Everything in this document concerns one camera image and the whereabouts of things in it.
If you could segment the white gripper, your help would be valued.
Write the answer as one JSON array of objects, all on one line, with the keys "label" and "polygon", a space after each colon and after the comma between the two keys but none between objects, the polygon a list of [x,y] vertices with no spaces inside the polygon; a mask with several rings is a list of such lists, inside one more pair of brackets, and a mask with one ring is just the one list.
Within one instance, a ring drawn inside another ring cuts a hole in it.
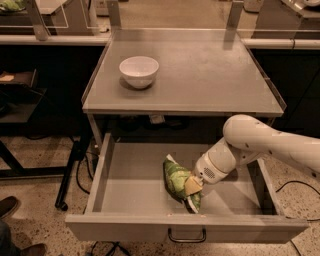
[{"label": "white gripper", "polygon": [[220,139],[196,162],[194,173],[185,182],[187,196],[200,192],[203,182],[216,184],[236,167],[236,158],[224,138]]}]

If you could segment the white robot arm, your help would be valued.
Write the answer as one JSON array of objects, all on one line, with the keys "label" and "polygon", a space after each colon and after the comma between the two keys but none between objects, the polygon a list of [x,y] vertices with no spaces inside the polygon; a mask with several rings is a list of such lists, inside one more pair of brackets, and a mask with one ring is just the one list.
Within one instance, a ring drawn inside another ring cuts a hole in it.
[{"label": "white robot arm", "polygon": [[320,140],[275,130],[254,117],[234,115],[223,126],[223,137],[196,162],[186,180],[186,195],[216,184],[237,167],[267,154],[307,174],[320,173]]}]

